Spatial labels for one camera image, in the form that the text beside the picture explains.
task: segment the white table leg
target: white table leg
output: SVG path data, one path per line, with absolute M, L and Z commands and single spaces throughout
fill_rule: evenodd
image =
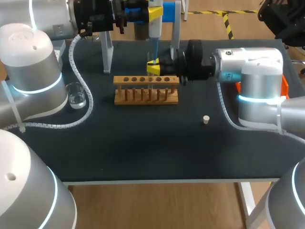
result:
M 261 200 L 255 206 L 251 185 L 249 182 L 238 183 L 242 198 L 244 214 L 246 217 L 246 228 L 257 229 L 266 219 L 265 203 L 270 188 L 265 192 Z

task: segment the yellow black hazard tape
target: yellow black hazard tape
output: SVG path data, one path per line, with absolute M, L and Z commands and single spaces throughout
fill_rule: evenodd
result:
M 258 13 L 258 10 L 208 10 L 208 11 L 189 11 L 188 14 L 219 14 L 223 13 Z
M 228 18 L 228 14 L 227 13 L 223 13 L 223 20 L 224 20 L 224 25 L 227 29 L 227 34 L 230 40 L 234 39 L 233 33 L 232 33 L 232 29 L 229 23 L 229 18 Z

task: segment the small glass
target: small glass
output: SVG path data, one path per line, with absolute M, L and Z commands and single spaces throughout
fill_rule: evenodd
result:
M 73 109 L 81 109 L 86 105 L 84 88 L 80 82 L 70 83 L 66 89 L 69 103 Z

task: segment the water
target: water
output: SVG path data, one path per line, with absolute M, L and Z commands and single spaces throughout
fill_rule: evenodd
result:
M 70 105 L 73 109 L 81 109 L 86 105 L 84 92 L 72 93 L 69 97 Z

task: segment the orange part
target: orange part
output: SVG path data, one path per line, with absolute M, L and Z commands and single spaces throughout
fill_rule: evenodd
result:
M 240 82 L 235 83 L 238 93 L 240 93 Z M 282 77 L 282 91 L 281 96 L 286 96 L 286 99 L 289 99 L 289 85 L 287 83 L 287 80 L 285 79 L 285 76 Z

